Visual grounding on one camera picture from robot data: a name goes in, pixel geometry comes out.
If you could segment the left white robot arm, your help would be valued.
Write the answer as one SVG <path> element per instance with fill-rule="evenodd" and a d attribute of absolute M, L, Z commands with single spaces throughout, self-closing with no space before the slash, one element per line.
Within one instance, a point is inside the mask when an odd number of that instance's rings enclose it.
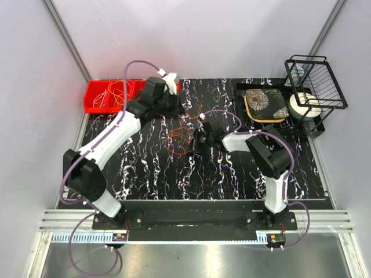
<path fill-rule="evenodd" d="M 78 151 L 63 155 L 63 179 L 67 187 L 103 213 L 105 223 L 119 229 L 125 223 L 121 204 L 107 189 L 102 173 L 114 153 L 134 134 L 158 116 L 176 117 L 185 113 L 177 90 L 178 74 L 171 72 L 161 78 L 149 77 L 138 97 L 128 101 L 126 109 L 91 142 Z"/>

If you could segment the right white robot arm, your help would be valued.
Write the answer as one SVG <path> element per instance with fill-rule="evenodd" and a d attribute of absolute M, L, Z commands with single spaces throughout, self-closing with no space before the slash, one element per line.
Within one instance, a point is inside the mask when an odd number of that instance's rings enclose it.
<path fill-rule="evenodd" d="M 220 126 L 203 122 L 194 131 L 187 147 L 190 153 L 207 154 L 214 148 L 224 153 L 249 152 L 265 177 L 263 212 L 258 213 L 256 224 L 268 229 L 288 228 L 288 178 L 294 168 L 293 150 L 273 126 L 262 130 L 227 132 Z"/>

